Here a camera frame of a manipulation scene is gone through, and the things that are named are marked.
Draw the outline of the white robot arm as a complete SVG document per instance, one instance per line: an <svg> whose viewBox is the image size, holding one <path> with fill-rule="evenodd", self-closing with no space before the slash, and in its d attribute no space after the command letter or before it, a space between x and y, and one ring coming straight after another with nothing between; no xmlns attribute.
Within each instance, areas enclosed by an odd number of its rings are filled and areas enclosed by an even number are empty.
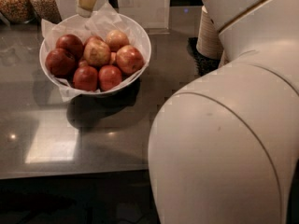
<svg viewBox="0 0 299 224"><path fill-rule="evenodd" d="M149 135L161 224L286 224L299 157L299 0L202 0L228 62Z"/></svg>

